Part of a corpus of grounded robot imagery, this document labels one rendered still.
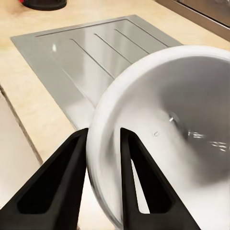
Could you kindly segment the electric kettle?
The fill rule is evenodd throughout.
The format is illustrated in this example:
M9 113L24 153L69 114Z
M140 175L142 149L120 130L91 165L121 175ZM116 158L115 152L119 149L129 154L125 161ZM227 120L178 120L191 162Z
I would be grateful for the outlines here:
M22 4L32 9L54 11L66 7L67 0L23 0Z

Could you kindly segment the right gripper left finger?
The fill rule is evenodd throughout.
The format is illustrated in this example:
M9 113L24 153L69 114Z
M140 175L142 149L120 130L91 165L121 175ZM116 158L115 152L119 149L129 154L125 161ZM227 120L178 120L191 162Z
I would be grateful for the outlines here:
M0 230L78 230L88 130L72 133L0 209Z

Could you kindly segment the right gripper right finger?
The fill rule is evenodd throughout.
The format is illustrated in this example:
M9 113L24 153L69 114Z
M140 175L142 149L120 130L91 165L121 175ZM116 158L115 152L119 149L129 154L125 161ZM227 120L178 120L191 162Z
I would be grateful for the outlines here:
M120 129L124 230L201 230L139 136ZM139 211L133 160L150 214Z

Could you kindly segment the coffee cup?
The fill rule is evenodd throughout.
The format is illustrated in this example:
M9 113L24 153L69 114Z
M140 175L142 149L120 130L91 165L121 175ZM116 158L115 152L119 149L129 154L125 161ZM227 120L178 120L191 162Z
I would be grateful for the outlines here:
M126 68L107 88L86 141L89 181L124 230L120 129L135 132L201 230L230 230L230 51L173 46ZM150 214L133 160L138 208Z

